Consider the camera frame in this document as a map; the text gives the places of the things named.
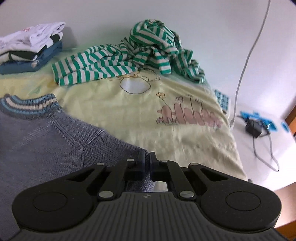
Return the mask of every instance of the ribbed rubber surface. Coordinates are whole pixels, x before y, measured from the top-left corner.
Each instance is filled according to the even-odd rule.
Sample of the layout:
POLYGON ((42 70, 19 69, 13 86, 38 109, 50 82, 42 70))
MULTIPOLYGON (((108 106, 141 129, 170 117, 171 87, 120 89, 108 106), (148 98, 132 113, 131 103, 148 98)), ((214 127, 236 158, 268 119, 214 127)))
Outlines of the ribbed rubber surface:
POLYGON ((274 229, 239 234, 210 223, 193 202, 172 193, 123 193, 102 202, 82 224, 58 233, 21 231, 12 241, 275 241, 274 229))

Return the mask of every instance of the sweater collar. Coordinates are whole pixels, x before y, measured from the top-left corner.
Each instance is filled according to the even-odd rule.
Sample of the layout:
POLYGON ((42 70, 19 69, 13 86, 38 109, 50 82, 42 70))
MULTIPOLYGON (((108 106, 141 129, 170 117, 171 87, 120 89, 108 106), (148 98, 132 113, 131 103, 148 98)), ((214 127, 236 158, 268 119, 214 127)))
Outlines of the sweater collar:
POLYGON ((26 100, 22 100, 16 95, 6 94, 0 99, 0 110, 2 112, 22 119, 48 117, 60 108, 54 94, 26 100))

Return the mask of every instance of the green and white striped shirt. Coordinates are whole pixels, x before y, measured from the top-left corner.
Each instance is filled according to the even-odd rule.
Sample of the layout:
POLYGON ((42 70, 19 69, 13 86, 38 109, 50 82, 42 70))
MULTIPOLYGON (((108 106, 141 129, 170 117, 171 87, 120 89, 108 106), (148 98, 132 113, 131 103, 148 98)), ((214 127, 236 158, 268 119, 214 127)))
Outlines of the green and white striped shirt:
POLYGON ((192 51, 182 48, 179 35, 161 21, 144 20, 137 23, 119 45, 89 47, 52 65, 59 85, 98 80, 129 74, 152 66, 161 74, 177 74, 202 83, 205 74, 199 63, 192 59, 192 51))

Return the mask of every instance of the wooden furniture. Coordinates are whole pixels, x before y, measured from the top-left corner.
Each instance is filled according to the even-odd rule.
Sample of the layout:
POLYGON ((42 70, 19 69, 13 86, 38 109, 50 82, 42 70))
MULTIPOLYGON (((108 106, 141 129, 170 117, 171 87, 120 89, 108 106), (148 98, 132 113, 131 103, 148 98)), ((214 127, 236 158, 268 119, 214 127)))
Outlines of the wooden furniture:
POLYGON ((293 133, 293 135, 295 135, 295 133, 296 133, 296 106, 294 107, 294 109, 291 111, 291 113, 286 118, 286 122, 287 122, 291 132, 293 133))
POLYGON ((276 228, 276 230, 285 236, 288 240, 296 239, 296 221, 276 228))

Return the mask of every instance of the yellow bedsheet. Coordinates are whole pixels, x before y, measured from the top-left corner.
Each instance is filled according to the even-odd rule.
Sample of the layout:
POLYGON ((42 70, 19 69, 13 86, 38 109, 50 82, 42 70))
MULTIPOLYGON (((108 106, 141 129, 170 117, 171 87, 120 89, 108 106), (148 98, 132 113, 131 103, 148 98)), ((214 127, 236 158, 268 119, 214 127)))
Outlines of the yellow bedsheet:
POLYGON ((53 93, 69 115, 154 151, 159 160, 184 167, 198 162, 246 180, 228 121, 212 91, 169 77, 142 70, 59 87, 47 66, 40 73, 1 76, 0 96, 27 99, 53 93))

